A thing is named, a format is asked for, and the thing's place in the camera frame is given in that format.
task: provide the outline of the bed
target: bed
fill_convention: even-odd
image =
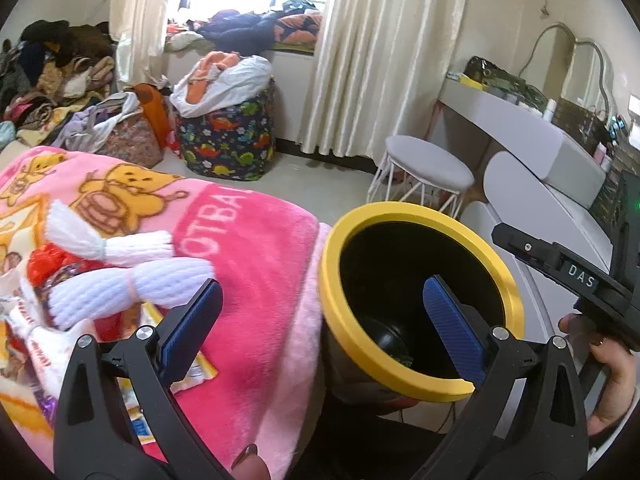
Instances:
[[[329,227],[258,192],[38,147],[0,173],[4,270],[24,272],[31,251],[46,241],[52,200],[70,205],[103,237],[165,229],[177,256],[212,262],[225,299],[202,352],[218,374],[176,399],[227,468],[255,442],[272,478],[284,478],[316,376],[322,325],[316,275]],[[113,202],[124,212],[114,213]],[[51,467],[52,430],[32,391],[0,376],[0,402]],[[161,457],[156,444],[145,450]]]

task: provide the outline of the white stool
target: white stool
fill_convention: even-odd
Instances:
[[[411,175],[417,183],[400,199],[404,202],[421,188],[420,204],[424,205],[425,186],[435,187],[451,193],[440,208],[456,218],[462,208],[462,198],[474,182],[474,176],[466,165],[441,147],[426,140],[409,136],[393,136],[386,140],[386,153],[367,193],[367,203],[373,202],[375,194],[388,174],[385,201],[391,199],[391,183],[396,167],[404,171],[404,177]]]

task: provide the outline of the curtain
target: curtain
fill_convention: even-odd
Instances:
[[[299,144],[382,160],[388,136],[421,137],[465,0],[330,0]]]
[[[161,88],[167,0],[111,0],[109,28],[118,42],[118,86],[151,83]]]

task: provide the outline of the fingernail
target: fingernail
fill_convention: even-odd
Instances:
[[[239,466],[250,455],[257,455],[257,454],[258,454],[258,446],[256,446],[255,444],[249,444],[236,457],[236,459],[234,460],[234,462],[231,465],[231,469],[234,469],[237,466]]]

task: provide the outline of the finger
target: finger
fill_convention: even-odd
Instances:
[[[258,447],[249,444],[231,465],[231,474],[236,480],[271,480],[269,469],[258,456]]]
[[[587,432],[594,435],[620,420],[631,406],[636,388],[636,358],[625,346],[610,338],[603,338],[600,344],[591,344],[591,352],[611,370],[600,402],[587,420]]]
[[[231,470],[236,480],[271,480],[269,469],[264,460],[251,455]]]
[[[572,319],[576,317],[578,317],[578,315],[575,312],[570,312],[566,316],[564,316],[560,321],[558,321],[558,328],[561,330],[561,332],[568,334],[569,323],[571,322]]]
[[[591,339],[591,353],[602,364],[611,369],[611,378],[616,382],[631,380],[636,382],[636,358],[619,341],[593,335]]]

